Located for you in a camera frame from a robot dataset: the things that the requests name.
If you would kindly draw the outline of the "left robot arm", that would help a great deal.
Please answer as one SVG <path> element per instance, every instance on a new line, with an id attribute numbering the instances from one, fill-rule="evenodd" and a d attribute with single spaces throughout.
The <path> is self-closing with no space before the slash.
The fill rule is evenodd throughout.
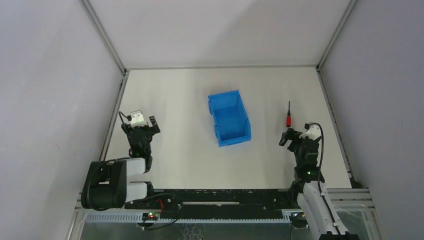
<path id="1" fill-rule="evenodd" d="M 128 178 L 150 171 L 151 142 L 161 130 L 154 116 L 146 120 L 139 110 L 126 119 L 121 128 L 129 143 L 128 156 L 90 163 L 80 198 L 84 209 L 117 209 L 147 196 L 146 182 L 130 182 Z"/>

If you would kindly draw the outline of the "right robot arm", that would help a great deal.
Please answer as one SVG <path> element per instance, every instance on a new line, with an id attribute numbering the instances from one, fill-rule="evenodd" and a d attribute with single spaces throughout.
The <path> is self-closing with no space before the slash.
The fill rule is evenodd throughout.
<path id="1" fill-rule="evenodd" d="M 281 135 L 279 146 L 289 144 L 294 154 L 294 181 L 289 191 L 302 210 L 312 236 L 316 240 L 357 240 L 340 219 L 328 194 L 322 174 L 324 131 L 317 122 L 304 125 L 305 132 L 289 127 Z"/>

